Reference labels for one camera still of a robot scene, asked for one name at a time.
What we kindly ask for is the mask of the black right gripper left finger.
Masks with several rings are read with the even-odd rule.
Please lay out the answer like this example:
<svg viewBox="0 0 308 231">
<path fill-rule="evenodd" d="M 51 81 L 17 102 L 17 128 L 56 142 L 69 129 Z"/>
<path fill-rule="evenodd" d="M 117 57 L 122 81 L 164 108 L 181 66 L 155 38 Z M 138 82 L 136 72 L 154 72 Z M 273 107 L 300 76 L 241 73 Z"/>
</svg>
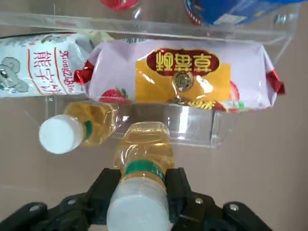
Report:
<svg viewBox="0 0 308 231">
<path fill-rule="evenodd" d="M 0 222 L 2 231 L 87 231 L 91 225 L 105 225 L 120 171 L 105 168 L 89 190 L 64 198 L 48 208 L 43 202 L 23 205 Z"/>
</svg>

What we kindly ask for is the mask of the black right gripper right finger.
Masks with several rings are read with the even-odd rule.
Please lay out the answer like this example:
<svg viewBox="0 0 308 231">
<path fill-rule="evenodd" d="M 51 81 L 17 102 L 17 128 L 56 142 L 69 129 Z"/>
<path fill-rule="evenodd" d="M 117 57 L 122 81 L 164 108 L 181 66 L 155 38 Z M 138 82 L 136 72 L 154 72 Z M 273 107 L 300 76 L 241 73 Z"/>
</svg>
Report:
<svg viewBox="0 0 308 231">
<path fill-rule="evenodd" d="M 270 231 L 271 228 L 241 202 L 223 207 L 191 190 L 184 168 L 166 171 L 169 219 L 173 231 Z"/>
</svg>

